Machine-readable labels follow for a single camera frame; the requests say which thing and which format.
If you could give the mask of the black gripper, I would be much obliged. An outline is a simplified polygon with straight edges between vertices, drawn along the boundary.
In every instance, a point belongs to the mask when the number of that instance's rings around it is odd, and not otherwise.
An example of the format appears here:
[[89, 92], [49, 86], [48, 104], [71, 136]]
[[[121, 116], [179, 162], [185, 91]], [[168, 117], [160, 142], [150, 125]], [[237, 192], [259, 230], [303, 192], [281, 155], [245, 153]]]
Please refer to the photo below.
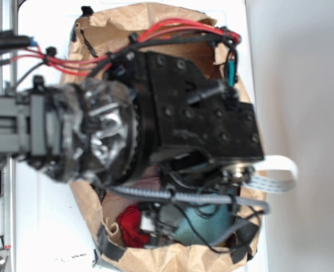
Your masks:
[[253, 105], [190, 60], [138, 52], [132, 85], [139, 116], [137, 172], [205, 173], [264, 159]]

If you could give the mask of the robot arm with black wrist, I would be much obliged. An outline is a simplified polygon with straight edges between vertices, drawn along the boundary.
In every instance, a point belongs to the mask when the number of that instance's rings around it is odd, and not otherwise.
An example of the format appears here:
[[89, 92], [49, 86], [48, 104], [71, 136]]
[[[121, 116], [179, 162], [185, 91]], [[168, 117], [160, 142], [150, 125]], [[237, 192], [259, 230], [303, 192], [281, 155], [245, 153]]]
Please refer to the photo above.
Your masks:
[[26, 161], [50, 178], [104, 185], [137, 180], [156, 164], [198, 184], [209, 173], [264, 158], [255, 113], [226, 79], [190, 60], [130, 52], [105, 80], [0, 95], [0, 169]]

